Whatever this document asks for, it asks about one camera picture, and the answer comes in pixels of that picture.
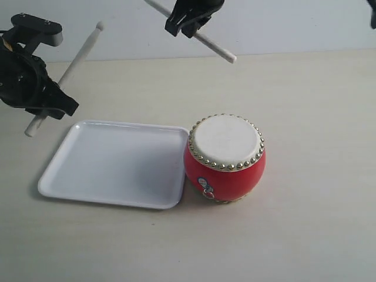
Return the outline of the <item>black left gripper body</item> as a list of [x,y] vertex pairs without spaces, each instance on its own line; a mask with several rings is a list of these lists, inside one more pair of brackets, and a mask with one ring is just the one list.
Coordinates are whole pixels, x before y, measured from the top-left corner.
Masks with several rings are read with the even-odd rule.
[[25,110],[50,109],[50,79],[46,63],[33,54],[42,32],[32,33],[21,46],[19,35],[1,36],[1,101]]

